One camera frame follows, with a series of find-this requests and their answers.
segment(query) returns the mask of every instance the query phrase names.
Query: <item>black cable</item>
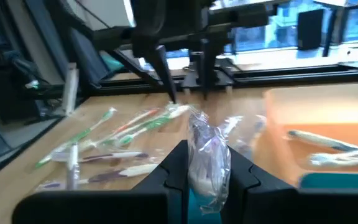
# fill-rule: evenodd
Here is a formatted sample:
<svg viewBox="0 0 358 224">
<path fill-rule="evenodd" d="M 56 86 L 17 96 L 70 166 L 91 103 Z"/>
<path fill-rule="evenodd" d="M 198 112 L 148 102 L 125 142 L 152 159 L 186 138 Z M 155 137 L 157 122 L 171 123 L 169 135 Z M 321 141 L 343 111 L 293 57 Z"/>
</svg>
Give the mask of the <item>black cable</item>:
<svg viewBox="0 0 358 224">
<path fill-rule="evenodd" d="M 81 8 L 83 8 L 87 13 L 91 14 L 91 16 L 93 16 L 95 19 L 97 19 L 99 22 L 101 22 L 103 25 L 105 25 L 107 28 L 111 28 L 109 25 L 107 25 L 106 22 L 104 22 L 102 19 L 100 19 L 95 13 L 93 13 L 92 11 L 90 11 L 86 6 L 84 6 L 82 4 L 82 2 L 80 2 L 79 0 L 74 0 L 77 4 L 79 4 L 81 6 Z"/>
</svg>

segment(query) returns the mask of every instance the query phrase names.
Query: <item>orange bin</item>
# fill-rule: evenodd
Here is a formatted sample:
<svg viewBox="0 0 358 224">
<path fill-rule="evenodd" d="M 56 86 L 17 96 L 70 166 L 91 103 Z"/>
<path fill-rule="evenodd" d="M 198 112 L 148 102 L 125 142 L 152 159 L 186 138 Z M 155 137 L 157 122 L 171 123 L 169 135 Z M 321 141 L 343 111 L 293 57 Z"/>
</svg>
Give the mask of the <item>orange bin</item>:
<svg viewBox="0 0 358 224">
<path fill-rule="evenodd" d="M 267 129 L 255 145 L 255 163 L 294 186 L 309 172 L 358 172 L 358 166 L 316 167 L 312 153 L 340 153 L 290 139 L 291 129 L 358 145 L 358 84 L 279 88 L 265 92 Z"/>
</svg>

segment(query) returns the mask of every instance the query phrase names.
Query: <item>orange plastic tray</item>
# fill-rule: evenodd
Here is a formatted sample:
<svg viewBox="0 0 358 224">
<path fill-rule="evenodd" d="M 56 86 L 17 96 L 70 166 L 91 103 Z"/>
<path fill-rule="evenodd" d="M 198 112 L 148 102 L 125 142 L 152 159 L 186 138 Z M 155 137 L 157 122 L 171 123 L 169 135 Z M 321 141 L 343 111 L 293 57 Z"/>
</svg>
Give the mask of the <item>orange plastic tray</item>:
<svg viewBox="0 0 358 224">
<path fill-rule="evenodd" d="M 276 176 L 297 186 L 309 172 L 358 172 L 358 166 L 311 166 L 311 153 L 341 151 L 287 138 L 289 130 L 298 129 L 358 145 L 358 84 L 279 88 L 266 91 L 264 97 L 264 138 L 272 145 L 269 169 Z"/>
</svg>

